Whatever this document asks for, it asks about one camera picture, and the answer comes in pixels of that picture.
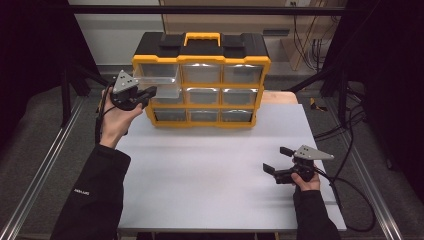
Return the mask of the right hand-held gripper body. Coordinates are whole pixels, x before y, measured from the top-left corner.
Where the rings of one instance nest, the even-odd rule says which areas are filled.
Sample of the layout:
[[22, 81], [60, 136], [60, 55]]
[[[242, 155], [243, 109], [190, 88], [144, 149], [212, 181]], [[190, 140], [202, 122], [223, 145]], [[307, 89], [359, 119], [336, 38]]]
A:
[[302, 145], [297, 150], [293, 150], [292, 156], [294, 165], [287, 170], [276, 170], [275, 180], [277, 184], [289, 184], [294, 181], [291, 178], [292, 173], [297, 173], [305, 182], [309, 182], [314, 175], [315, 160], [333, 160], [334, 156], [312, 148], [307, 145]]

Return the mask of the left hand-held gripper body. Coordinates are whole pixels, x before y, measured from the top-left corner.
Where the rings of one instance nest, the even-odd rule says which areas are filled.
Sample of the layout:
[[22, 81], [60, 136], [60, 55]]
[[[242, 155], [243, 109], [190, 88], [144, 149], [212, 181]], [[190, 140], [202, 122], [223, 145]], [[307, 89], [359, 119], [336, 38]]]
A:
[[138, 105], [141, 105], [142, 109], [147, 107], [150, 100], [150, 88], [139, 90], [138, 86], [138, 79], [121, 70], [110, 94], [112, 104], [124, 111], [132, 111]]

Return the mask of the clear plastic drawer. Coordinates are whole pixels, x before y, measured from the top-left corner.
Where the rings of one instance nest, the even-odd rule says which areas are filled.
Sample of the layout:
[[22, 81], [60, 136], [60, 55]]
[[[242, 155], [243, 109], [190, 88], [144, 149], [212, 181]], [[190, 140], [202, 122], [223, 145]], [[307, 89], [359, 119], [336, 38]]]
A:
[[139, 88], [156, 87], [157, 98], [176, 99], [180, 94], [180, 73], [177, 64], [138, 64], [133, 77]]

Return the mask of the yellow black drawer organizer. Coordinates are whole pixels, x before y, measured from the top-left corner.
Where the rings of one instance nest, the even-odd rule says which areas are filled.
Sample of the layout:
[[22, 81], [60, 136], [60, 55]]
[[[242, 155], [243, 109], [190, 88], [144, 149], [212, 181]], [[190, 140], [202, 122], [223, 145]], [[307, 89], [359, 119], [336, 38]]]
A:
[[[264, 92], [264, 79], [269, 71], [271, 60], [264, 43], [264, 39], [257, 33], [242, 33], [227, 35], [222, 33], [188, 32], [183, 34], [166, 34], [162, 32], [145, 33], [137, 47], [133, 58], [133, 71], [138, 64], [177, 64], [180, 73], [180, 86], [182, 77], [180, 67], [189, 63], [206, 64], [257, 64], [263, 66], [262, 87], [258, 99], [260, 108]], [[166, 124], [158, 126], [152, 121], [152, 100], [146, 110], [148, 118], [156, 127], [199, 127]], [[253, 126], [213, 126], [221, 128], [251, 128]]]

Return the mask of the person's right hand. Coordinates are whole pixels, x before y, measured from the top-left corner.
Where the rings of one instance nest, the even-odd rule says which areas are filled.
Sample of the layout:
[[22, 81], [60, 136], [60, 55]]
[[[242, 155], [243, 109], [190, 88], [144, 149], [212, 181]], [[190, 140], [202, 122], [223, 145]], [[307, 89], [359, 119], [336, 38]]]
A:
[[309, 182], [305, 182], [297, 173], [292, 173], [291, 178], [294, 181], [294, 184], [297, 185], [301, 191], [320, 190], [320, 179], [317, 173], [313, 175]]

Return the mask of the person's left hand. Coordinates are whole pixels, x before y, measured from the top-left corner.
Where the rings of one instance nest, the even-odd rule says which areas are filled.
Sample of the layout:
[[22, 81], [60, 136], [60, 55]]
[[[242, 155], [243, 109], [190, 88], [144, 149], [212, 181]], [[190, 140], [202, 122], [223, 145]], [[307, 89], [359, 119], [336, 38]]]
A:
[[102, 91], [104, 108], [99, 144], [115, 149], [120, 139], [128, 131], [132, 121], [141, 115], [143, 110], [141, 104], [131, 111], [115, 107], [110, 100], [110, 92], [111, 88]]

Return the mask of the yellow black hazard tape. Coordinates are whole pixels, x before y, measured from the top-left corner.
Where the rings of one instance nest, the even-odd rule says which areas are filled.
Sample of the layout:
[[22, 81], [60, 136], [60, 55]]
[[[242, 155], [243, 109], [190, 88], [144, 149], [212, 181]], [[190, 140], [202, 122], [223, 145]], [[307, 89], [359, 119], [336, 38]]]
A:
[[316, 101], [315, 101], [315, 98], [310, 98], [310, 109], [311, 110], [318, 110], [318, 111], [322, 111], [322, 112], [328, 111], [328, 109], [326, 107], [318, 106]]

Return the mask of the grid of clear drawers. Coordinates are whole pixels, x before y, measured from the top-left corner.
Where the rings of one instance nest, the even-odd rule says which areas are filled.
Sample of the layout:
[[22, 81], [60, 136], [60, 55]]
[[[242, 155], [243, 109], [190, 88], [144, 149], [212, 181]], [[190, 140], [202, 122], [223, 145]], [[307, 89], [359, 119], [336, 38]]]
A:
[[186, 126], [253, 126], [263, 66], [189, 63], [176, 99], [154, 98], [152, 121]]

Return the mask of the black metal stand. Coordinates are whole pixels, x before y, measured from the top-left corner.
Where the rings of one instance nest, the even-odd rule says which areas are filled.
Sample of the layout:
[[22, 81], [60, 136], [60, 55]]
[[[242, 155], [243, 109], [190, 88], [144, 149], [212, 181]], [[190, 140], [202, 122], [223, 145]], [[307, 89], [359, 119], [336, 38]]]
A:
[[88, 70], [82, 65], [69, 65], [61, 72], [62, 127], [65, 127], [71, 119], [70, 87], [73, 87], [78, 96], [88, 96], [91, 88], [86, 82], [87, 79], [93, 80], [103, 87], [109, 84], [109, 81], [103, 78], [99, 72]]
[[288, 88], [289, 92], [297, 93], [303, 88], [315, 83], [318, 80], [323, 80], [324, 83], [321, 87], [320, 93], [324, 97], [331, 97], [335, 91], [338, 91], [338, 107], [337, 119], [343, 127], [347, 126], [346, 123], [346, 102], [347, 102], [347, 73], [341, 64], [333, 64], [321, 70], [315, 75], [307, 78], [306, 80]]

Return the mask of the dark curtain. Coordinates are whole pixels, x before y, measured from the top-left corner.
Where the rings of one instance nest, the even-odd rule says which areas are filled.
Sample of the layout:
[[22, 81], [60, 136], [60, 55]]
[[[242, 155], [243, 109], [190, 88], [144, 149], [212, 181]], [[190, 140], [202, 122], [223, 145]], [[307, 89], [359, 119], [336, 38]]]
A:
[[364, 107], [388, 158], [424, 203], [424, 0], [347, 0], [335, 42], [358, 30], [348, 77], [365, 86]]
[[69, 0], [0, 0], [0, 149], [34, 95], [98, 69]]

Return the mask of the black overhead frame bar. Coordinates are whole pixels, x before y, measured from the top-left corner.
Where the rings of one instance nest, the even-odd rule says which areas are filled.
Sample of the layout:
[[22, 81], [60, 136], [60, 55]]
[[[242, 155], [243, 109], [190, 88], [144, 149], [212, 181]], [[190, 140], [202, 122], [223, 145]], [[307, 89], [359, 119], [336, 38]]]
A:
[[345, 8], [320, 7], [253, 7], [253, 6], [135, 6], [69, 5], [75, 14], [194, 14], [194, 15], [301, 15], [343, 16]]

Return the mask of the aluminium floor rail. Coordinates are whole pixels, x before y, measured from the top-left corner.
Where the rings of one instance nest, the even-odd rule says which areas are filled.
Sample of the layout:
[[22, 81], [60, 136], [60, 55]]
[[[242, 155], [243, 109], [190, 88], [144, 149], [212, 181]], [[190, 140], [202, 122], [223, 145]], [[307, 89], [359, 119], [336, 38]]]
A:
[[386, 240], [403, 240], [403, 236], [395, 222], [387, 204], [384, 200], [377, 184], [375, 183], [370, 171], [367, 169], [362, 157], [354, 145], [353, 123], [351, 121], [352, 109], [348, 114], [338, 114], [338, 105], [335, 100], [325, 98], [329, 113], [337, 125], [343, 128], [341, 137], [347, 149], [346, 159], [350, 161], [356, 176], [361, 184], [366, 200], [374, 210], [374, 216], [378, 222]]
[[0, 231], [0, 240], [15, 240], [29, 212], [31, 211], [52, 167], [54, 166], [66, 140], [86, 102], [85, 97], [77, 97], [68, 122], [60, 128], [40, 167], [21, 198], [18, 206]]

